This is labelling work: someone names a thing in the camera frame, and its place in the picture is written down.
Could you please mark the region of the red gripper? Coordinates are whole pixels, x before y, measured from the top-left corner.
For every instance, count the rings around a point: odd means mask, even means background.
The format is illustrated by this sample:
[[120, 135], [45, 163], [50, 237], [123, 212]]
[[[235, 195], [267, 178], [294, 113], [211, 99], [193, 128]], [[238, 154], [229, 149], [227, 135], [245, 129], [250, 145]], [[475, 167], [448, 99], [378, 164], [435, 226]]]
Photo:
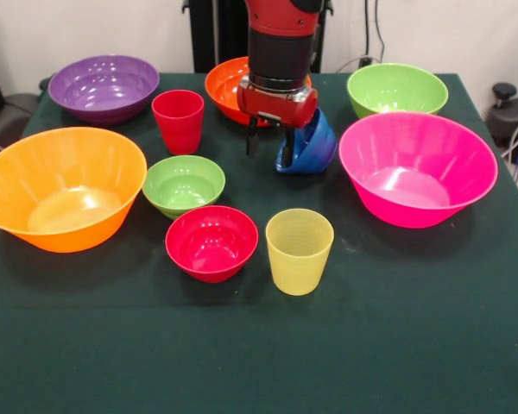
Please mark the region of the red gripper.
[[[264, 91], [253, 85], [247, 75], [237, 87], [239, 109], [251, 116], [246, 143], [246, 154], [256, 153], [258, 118], [277, 122], [281, 126], [301, 129], [312, 119], [317, 109], [319, 93], [316, 89], [303, 86], [297, 91]], [[294, 131], [286, 129], [286, 141], [282, 149], [282, 165], [291, 166], [294, 155]]]

